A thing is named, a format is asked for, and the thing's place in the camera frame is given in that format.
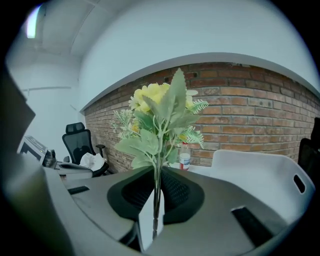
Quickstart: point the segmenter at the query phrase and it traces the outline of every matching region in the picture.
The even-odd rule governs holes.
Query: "ceiling light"
[[[35,38],[36,37],[36,28],[37,28],[37,16],[41,5],[36,7],[26,20],[26,37]]]

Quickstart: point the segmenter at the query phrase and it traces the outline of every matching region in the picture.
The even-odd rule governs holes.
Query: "white ceiling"
[[[117,15],[141,0],[52,0],[39,11],[36,37],[24,30],[20,46],[37,52],[82,57]]]

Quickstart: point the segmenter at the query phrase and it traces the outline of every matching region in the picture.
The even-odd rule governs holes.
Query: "artificial flower bouquet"
[[[121,126],[114,123],[113,127],[122,130],[121,141],[115,149],[135,156],[131,163],[134,169],[147,166],[154,169],[153,239],[158,228],[162,166],[177,161],[176,146],[182,142],[203,146],[203,135],[192,124],[208,103],[200,99],[193,101],[192,96],[197,93],[187,90],[184,73],[179,68],[171,85],[152,83],[143,86],[129,100],[131,109],[114,112]]]

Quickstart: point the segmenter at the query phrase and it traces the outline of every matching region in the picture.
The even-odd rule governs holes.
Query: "dark chair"
[[[303,138],[299,146],[298,165],[308,174],[315,187],[320,172],[320,118],[314,119],[311,139]]]
[[[73,164],[79,165],[82,156],[85,153],[90,153],[96,155],[92,143],[91,143],[91,132],[88,129],[85,129],[85,126],[82,122],[68,124],[65,127],[65,134],[62,136],[64,145],[66,146]],[[105,148],[104,145],[96,145],[99,148],[100,155],[103,156],[102,149]],[[69,156],[66,156],[63,159],[64,162],[70,162]],[[109,165],[104,163],[104,165],[99,169],[93,172],[92,177],[98,177],[105,175]]]

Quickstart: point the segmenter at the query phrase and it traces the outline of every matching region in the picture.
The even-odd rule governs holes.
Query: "plastic water bottle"
[[[182,146],[180,148],[180,155],[179,155],[180,169],[181,170],[184,170],[184,171],[188,171],[189,170],[190,155],[191,155],[191,150],[189,148],[188,143],[183,142]]]

